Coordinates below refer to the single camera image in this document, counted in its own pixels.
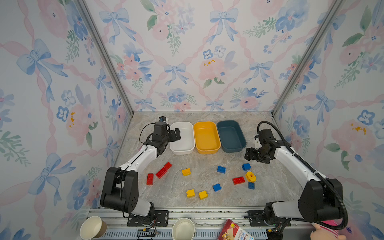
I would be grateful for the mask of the white plastic container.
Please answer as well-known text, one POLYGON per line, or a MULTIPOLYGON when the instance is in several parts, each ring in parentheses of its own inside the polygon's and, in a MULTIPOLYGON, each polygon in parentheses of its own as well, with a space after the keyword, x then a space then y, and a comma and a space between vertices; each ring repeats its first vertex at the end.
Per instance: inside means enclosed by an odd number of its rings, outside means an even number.
POLYGON ((181 139, 170 143, 170 149, 175 155, 191 154, 196 146, 194 127, 190 122, 176 122, 171 124, 171 130, 179 129, 181 139))

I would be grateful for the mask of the dark teal plastic container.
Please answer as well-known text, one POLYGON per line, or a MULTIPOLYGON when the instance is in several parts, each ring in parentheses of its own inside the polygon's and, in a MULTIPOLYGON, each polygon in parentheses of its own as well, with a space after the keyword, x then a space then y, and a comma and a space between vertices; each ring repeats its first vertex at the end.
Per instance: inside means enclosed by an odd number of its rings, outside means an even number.
POLYGON ((217 123, 217 129, 224 152, 241 152, 247 146, 246 138, 237 121, 220 121, 217 123))

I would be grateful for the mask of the yellow duck lego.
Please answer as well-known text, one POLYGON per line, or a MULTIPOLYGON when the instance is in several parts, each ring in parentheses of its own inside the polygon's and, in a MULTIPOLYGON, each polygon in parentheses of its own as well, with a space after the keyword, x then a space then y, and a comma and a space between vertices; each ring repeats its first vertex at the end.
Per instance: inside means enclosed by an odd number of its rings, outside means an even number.
POLYGON ((254 183, 257 180, 256 175, 251 171, 247 171, 245 176, 250 183, 254 183))

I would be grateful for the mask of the long red lego brick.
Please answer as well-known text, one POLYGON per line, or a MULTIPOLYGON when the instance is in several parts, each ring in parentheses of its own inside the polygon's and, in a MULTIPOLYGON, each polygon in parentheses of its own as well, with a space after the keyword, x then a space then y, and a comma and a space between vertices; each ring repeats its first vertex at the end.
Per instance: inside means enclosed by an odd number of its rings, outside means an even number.
POLYGON ((167 162, 157 173, 156 176, 158 179, 161 179, 167 172, 168 170, 172 167, 172 164, 167 162))

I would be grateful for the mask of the yellow plastic container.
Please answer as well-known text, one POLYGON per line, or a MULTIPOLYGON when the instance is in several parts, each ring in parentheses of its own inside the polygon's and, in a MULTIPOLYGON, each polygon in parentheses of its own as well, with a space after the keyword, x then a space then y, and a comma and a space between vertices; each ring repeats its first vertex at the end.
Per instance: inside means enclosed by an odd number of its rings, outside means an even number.
POLYGON ((221 141, 215 123, 206 121, 194 124, 194 134, 199 154, 215 154, 221 148, 221 141))

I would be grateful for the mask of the small red lego brick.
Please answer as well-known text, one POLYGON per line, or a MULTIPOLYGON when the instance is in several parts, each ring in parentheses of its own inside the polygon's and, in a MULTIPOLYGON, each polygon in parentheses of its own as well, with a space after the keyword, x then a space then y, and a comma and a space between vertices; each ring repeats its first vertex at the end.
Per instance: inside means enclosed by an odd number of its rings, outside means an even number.
POLYGON ((154 184, 154 174, 153 173, 149 173, 147 175, 147 182, 146 182, 147 186, 152 186, 154 184))

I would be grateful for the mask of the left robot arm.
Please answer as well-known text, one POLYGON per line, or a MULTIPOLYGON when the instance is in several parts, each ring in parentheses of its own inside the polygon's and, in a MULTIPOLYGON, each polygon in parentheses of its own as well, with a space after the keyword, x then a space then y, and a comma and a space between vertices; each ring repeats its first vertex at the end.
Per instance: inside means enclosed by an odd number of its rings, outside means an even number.
POLYGON ((133 214, 140 217, 154 215, 151 202, 139 198, 139 173, 166 150, 168 143, 181 140, 179 129, 170 129, 166 117, 159 117, 154 123, 153 133, 140 150, 120 167, 110 167, 100 198, 101 207, 133 214))

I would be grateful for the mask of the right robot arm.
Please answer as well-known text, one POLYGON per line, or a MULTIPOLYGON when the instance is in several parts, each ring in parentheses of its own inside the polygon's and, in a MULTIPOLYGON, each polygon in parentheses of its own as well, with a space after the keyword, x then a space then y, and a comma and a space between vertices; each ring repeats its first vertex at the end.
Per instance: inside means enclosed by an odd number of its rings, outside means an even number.
POLYGON ((303 189, 298 200, 266 203, 266 222, 291 219, 320 224, 341 220, 339 229, 348 223, 341 182, 327 178, 310 166, 287 141, 277 140, 272 130, 258 131, 255 147, 246 149, 245 159, 265 164, 272 160, 280 161, 303 189))

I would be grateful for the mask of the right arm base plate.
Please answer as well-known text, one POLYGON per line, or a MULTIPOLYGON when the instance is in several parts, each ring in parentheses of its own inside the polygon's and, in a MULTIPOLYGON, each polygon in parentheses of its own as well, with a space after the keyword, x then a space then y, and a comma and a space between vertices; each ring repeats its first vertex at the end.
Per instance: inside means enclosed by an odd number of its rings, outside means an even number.
POLYGON ((248 219, 251 227, 278 227, 286 218, 278 218, 273 213, 265 213, 264 210, 250 210, 244 218, 248 219))

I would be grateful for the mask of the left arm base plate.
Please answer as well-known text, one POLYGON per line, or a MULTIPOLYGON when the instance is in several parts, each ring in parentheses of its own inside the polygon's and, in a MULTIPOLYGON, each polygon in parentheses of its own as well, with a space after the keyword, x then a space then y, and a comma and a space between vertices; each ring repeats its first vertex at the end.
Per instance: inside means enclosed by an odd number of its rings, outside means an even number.
POLYGON ((166 227, 169 222, 169 211, 155 210, 149 212, 149 215, 142 217, 130 214, 128 217, 128 227, 166 227))

